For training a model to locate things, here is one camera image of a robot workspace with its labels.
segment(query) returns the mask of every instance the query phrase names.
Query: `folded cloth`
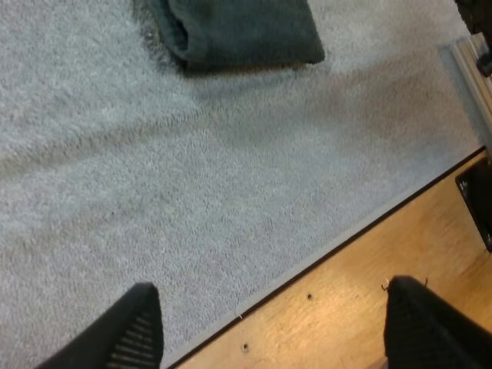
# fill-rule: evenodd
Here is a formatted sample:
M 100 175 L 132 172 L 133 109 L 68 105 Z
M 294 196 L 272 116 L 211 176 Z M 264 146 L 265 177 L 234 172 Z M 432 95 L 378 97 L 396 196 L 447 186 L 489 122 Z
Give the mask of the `folded cloth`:
M 318 63 L 307 0 L 145 0 L 169 50 L 207 66 Z

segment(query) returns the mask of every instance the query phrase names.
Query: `gray carpet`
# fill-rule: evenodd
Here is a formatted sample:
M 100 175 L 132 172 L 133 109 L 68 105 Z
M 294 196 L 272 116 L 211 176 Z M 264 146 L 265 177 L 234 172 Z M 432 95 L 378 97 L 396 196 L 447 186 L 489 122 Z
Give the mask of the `gray carpet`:
M 0 2 L 0 367 L 136 281 L 170 362 L 480 146 L 453 1 L 310 5 L 322 64 L 186 78 L 130 0 Z

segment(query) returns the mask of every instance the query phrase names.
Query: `black object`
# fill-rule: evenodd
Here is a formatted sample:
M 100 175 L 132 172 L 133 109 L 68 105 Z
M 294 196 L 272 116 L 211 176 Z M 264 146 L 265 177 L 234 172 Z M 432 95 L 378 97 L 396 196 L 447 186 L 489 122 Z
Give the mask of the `black object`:
M 145 0 L 164 44 L 195 68 L 317 63 L 307 0 Z
M 456 178 L 487 250 L 492 252 L 492 164 L 488 158 L 480 160 Z
M 455 0 L 461 18 L 472 35 L 483 33 L 489 49 L 492 49 L 492 2 L 490 0 Z M 477 61 L 477 67 L 484 77 L 492 75 L 492 54 L 490 51 Z
M 492 335 L 412 277 L 395 277 L 384 346 L 389 369 L 492 367 Z
M 38 369 L 158 369 L 163 351 L 158 290 L 140 283 Z

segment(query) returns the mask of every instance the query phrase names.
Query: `floor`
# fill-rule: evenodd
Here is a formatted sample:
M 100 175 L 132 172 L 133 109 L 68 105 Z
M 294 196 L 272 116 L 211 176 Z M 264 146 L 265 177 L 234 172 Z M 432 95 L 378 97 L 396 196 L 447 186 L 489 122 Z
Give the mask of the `floor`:
M 406 204 L 185 361 L 193 368 L 381 368 L 387 295 L 409 274 L 492 330 L 492 258 L 456 175 Z

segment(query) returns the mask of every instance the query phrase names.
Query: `wooden floor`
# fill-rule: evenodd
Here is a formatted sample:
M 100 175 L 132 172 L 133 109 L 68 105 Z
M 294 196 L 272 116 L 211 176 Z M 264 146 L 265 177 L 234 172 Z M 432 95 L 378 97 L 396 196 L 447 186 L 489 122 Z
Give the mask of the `wooden floor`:
M 381 285 L 396 274 L 428 278 L 431 290 L 492 331 L 492 258 L 454 182 L 470 164 L 320 264 L 181 367 L 383 367 L 387 294 Z

